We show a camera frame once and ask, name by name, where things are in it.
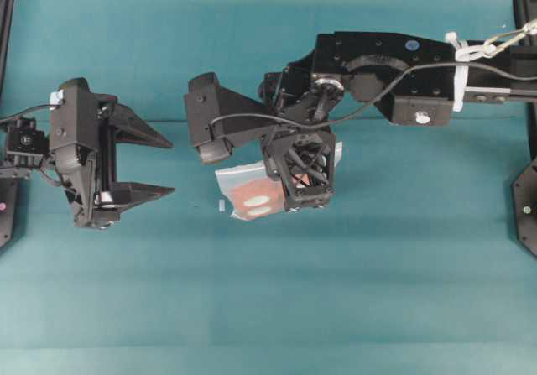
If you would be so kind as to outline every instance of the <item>table surface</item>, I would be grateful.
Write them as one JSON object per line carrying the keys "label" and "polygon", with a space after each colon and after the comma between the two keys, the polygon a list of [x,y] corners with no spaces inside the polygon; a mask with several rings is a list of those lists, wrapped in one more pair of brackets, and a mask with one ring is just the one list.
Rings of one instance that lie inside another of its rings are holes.
{"label": "table surface", "polygon": [[85,76],[175,144],[120,146],[119,179],[175,193],[93,232],[38,175],[24,184],[0,253],[0,374],[534,373],[537,261],[509,192],[524,106],[466,105],[446,128],[371,111],[334,128],[328,208],[245,222],[218,211],[214,169],[258,148],[201,165],[181,101],[209,70],[253,96],[321,32],[512,25],[511,0],[16,0],[2,115]]}

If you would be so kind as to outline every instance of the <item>black cable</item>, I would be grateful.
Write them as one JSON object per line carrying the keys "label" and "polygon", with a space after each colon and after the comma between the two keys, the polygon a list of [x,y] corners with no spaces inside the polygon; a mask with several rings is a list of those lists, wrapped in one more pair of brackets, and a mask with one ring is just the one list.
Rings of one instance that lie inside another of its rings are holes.
{"label": "black cable", "polygon": [[348,121],[349,119],[353,119],[354,117],[360,115],[366,108],[373,105],[375,102],[380,101],[383,96],[386,96],[390,91],[393,90],[394,87],[396,87],[407,75],[412,73],[416,70],[423,70],[423,69],[436,69],[439,67],[458,67],[458,66],[467,66],[467,67],[473,67],[475,69],[481,69],[481,70],[488,70],[498,76],[505,77],[506,79],[510,80],[516,80],[516,81],[537,81],[537,76],[532,77],[519,77],[516,75],[512,75],[511,73],[508,73],[507,71],[503,71],[501,69],[498,69],[497,67],[485,65],[483,63],[478,62],[440,62],[440,63],[429,63],[425,65],[416,65],[409,67],[406,70],[403,70],[397,77],[395,77],[382,91],[380,91],[372,100],[369,100],[368,102],[362,104],[360,107],[352,111],[351,113],[348,113],[347,115],[343,117],[339,117],[336,119],[332,119],[331,121],[323,122],[323,123],[316,123],[312,125],[307,125],[304,123],[293,121],[292,119],[287,119],[284,117],[276,117],[274,115],[267,115],[264,113],[231,113],[228,115],[222,115],[220,117],[215,117],[210,125],[214,126],[215,123],[223,121],[225,119],[229,119],[232,117],[260,117],[262,119],[270,119],[275,122],[279,123],[286,123],[288,125],[294,126],[296,128],[306,129],[306,130],[316,130],[325,128],[327,126],[341,123]]}
{"label": "black cable", "polygon": [[8,117],[0,117],[0,124],[16,121],[17,119],[23,117],[27,113],[39,111],[41,109],[59,108],[59,107],[60,107],[59,105],[53,105],[53,104],[36,105],[35,107],[26,108],[25,110],[14,113],[13,115],[9,115]]}
{"label": "black cable", "polygon": [[64,186],[64,184],[61,181],[55,180],[54,178],[48,176],[47,173],[44,172],[43,168],[39,168],[38,172],[41,174],[41,176],[43,177],[43,179],[46,181],[47,184],[55,186],[55,187]]}

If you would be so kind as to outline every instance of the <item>screw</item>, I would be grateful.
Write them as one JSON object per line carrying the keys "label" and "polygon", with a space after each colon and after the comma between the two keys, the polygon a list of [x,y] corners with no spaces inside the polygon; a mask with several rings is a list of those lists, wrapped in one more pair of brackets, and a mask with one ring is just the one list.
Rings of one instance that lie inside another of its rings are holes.
{"label": "screw", "polygon": [[32,138],[31,138],[31,136],[29,136],[28,134],[23,135],[23,136],[20,138],[20,143],[21,143],[23,146],[29,146],[29,145],[32,143]]}
{"label": "screw", "polygon": [[404,47],[414,52],[415,50],[418,50],[420,48],[420,43],[416,41],[415,39],[411,39],[410,41],[406,41],[406,44],[404,44]]}
{"label": "screw", "polygon": [[420,125],[426,125],[430,122],[429,114],[425,111],[417,111],[417,113],[414,115],[414,118],[416,123],[419,123]]}

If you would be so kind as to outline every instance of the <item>blue dot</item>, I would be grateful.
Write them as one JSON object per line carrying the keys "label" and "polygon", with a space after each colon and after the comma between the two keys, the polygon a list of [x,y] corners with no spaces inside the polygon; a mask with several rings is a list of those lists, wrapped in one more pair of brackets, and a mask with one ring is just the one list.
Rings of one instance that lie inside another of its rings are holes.
{"label": "blue dot", "polygon": [[408,50],[415,51],[420,48],[420,43],[414,39],[411,39],[410,41],[406,41],[404,47]]}

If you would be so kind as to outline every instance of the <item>plastic bag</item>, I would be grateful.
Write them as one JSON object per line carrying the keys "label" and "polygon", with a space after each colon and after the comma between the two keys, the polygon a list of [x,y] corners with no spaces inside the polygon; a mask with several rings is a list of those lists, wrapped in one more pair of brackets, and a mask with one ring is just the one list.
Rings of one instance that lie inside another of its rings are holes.
{"label": "plastic bag", "polygon": [[[336,143],[334,165],[341,161],[343,143]],[[255,220],[284,211],[284,189],[279,180],[267,176],[265,164],[238,165],[215,171],[220,192],[233,204],[231,217]]]}

